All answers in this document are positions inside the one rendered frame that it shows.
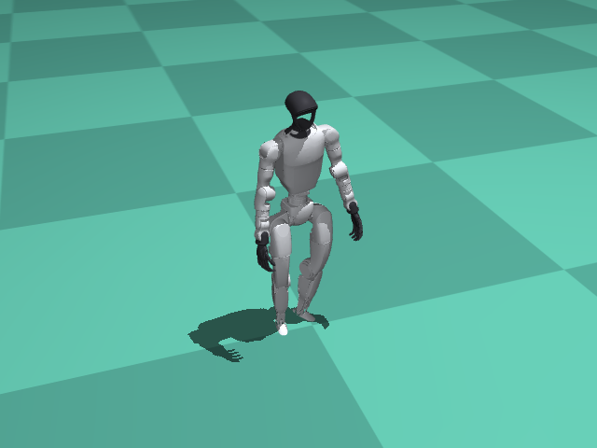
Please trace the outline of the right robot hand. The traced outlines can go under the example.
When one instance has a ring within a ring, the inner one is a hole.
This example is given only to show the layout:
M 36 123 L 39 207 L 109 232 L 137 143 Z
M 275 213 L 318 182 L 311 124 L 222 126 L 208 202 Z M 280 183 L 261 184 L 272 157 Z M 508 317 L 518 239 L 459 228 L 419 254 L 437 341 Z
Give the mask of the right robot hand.
M 257 263 L 268 272 L 275 272 L 269 263 L 275 266 L 275 263 L 271 260 L 270 256 L 268 255 L 268 248 L 267 244 L 269 243 L 269 234 L 266 231 L 261 233 L 261 241 L 256 239 L 257 244 Z M 269 261 L 269 262 L 268 262 Z

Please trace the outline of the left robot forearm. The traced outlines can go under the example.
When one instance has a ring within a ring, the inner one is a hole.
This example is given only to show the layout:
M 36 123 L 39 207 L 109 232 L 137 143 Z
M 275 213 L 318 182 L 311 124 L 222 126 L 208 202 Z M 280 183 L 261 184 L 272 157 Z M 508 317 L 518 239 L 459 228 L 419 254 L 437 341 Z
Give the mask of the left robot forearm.
M 349 177 L 348 168 L 345 163 L 344 163 L 344 166 L 346 168 L 347 175 L 336 179 L 336 183 L 340 190 L 340 196 L 343 200 L 344 208 L 351 211 L 350 207 L 349 207 L 350 202 L 355 202 L 357 205 L 357 201 L 354 198 L 354 192 L 353 192 L 353 188 L 351 186 L 351 179 Z

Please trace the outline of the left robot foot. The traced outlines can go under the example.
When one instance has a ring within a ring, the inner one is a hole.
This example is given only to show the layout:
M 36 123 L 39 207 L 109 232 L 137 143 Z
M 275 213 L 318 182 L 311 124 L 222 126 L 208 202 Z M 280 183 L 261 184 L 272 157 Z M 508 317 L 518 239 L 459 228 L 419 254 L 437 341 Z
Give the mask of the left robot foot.
M 292 311 L 295 313 L 296 310 L 297 310 L 297 308 L 293 309 Z M 302 312 L 302 310 L 300 311 L 300 313 L 301 312 Z M 303 315 L 298 315 L 298 316 L 300 316 L 300 317 L 302 317 L 302 318 L 304 318 L 304 319 L 306 319 L 308 321 L 314 321 L 315 320 L 314 316 L 311 315 L 309 312 L 305 312 L 305 313 L 303 313 Z

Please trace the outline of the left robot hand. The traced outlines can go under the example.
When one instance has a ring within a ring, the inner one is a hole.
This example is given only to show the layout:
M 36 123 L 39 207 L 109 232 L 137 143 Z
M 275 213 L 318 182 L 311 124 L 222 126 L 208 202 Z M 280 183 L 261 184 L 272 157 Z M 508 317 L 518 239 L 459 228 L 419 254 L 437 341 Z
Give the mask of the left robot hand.
M 349 204 L 350 210 L 347 210 L 347 213 L 351 214 L 351 219 L 353 222 L 353 231 L 349 234 L 349 235 L 353 235 L 352 239 L 354 238 L 354 241 L 358 241 L 361 239 L 362 235 L 363 235 L 363 226 L 362 226 L 362 221 L 361 218 L 358 214 L 358 210 L 359 208 L 357 207 L 355 202 L 350 202 Z

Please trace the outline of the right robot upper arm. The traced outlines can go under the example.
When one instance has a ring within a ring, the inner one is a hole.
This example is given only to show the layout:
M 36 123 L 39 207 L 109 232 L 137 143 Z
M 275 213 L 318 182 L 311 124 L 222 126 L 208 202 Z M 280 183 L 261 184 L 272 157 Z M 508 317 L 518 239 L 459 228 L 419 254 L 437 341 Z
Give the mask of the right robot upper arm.
M 266 191 L 266 201 L 271 201 L 275 198 L 275 189 L 270 185 L 273 177 L 275 162 L 281 158 L 282 155 L 282 141 L 274 138 L 261 145 L 259 149 L 259 167 L 257 172 L 257 189 L 263 188 Z

